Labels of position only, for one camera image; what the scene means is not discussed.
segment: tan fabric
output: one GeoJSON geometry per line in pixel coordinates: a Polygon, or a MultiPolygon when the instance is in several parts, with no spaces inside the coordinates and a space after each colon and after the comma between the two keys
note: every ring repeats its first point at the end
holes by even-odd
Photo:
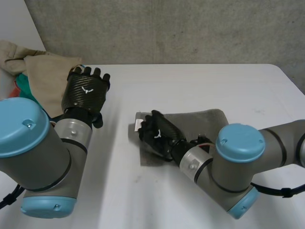
{"type": "Polygon", "coordinates": [[[0,41],[0,68],[12,75],[24,73],[33,96],[50,117],[62,114],[61,99],[69,71],[79,64],[81,58],[58,56],[0,41]]]}

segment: light blue joint cap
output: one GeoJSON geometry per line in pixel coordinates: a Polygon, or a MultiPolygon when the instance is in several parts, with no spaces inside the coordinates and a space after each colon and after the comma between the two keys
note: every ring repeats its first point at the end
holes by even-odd
{"type": "Polygon", "coordinates": [[[31,150],[49,131],[47,114],[30,99],[3,100],[0,111],[0,158],[31,150]]]}
{"type": "Polygon", "coordinates": [[[265,150],[265,140],[254,127],[230,124],[221,129],[216,149],[224,159],[235,163],[248,163],[258,159],[265,150]]]}
{"type": "Polygon", "coordinates": [[[23,198],[21,212],[27,216],[52,219],[67,217],[73,212],[76,199],[70,197],[41,196],[23,198]]]}
{"type": "Polygon", "coordinates": [[[256,202],[259,197],[259,192],[256,188],[252,188],[240,201],[237,202],[227,212],[235,219],[239,219],[249,208],[256,202]]]}

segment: white logo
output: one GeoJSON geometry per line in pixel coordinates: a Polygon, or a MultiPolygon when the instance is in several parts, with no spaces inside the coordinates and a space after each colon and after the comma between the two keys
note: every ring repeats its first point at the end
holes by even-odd
{"type": "Polygon", "coordinates": [[[159,137],[161,137],[161,132],[160,132],[160,129],[159,129],[159,133],[158,133],[158,135],[157,135],[157,136],[155,136],[154,138],[159,138],[159,137]]]}
{"type": "Polygon", "coordinates": [[[92,92],[93,91],[93,89],[91,89],[91,90],[86,90],[84,87],[81,87],[83,90],[84,90],[84,92],[87,94],[88,92],[92,92]]]}

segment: gray cloth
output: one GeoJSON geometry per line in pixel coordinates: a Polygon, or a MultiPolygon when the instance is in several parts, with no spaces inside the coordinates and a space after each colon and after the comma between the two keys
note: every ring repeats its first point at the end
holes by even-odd
{"type": "MultiPolygon", "coordinates": [[[[145,116],[150,113],[136,114],[136,119],[145,120],[145,116]]],[[[185,135],[187,141],[197,139],[198,135],[206,136],[212,142],[215,142],[219,131],[228,125],[224,113],[219,109],[212,109],[193,113],[164,114],[171,123],[176,125],[185,135]]],[[[138,132],[134,131],[134,125],[131,125],[129,138],[140,147],[141,166],[161,166],[163,161],[151,153],[151,148],[139,140],[138,132]]]]}

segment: gray wall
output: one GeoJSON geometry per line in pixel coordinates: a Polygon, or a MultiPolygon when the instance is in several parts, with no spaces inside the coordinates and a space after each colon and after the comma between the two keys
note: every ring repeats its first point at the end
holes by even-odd
{"type": "Polygon", "coordinates": [[[25,0],[45,48],[85,64],[271,63],[305,92],[304,0],[25,0]]]}

